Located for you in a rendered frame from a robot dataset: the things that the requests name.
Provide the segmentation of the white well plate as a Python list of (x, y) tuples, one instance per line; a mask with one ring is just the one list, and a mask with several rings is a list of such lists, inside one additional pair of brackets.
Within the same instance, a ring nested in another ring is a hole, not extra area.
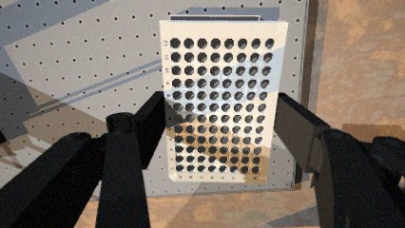
[(169, 178), (266, 183), (287, 28), (160, 20)]

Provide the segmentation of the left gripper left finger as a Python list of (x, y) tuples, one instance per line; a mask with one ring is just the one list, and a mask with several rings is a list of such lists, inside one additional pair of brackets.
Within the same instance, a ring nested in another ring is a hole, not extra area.
[(166, 127), (164, 92), (106, 126), (64, 136), (1, 187), (0, 228), (74, 228), (99, 181), (95, 228), (151, 228), (143, 170)]

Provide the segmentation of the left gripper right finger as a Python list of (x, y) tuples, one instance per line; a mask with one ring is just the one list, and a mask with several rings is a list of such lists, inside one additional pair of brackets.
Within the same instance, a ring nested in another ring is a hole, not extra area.
[(405, 180), (404, 141), (360, 142), (284, 92), (273, 129), (303, 172), (313, 173), (320, 228), (405, 228), (405, 186), (398, 187)]

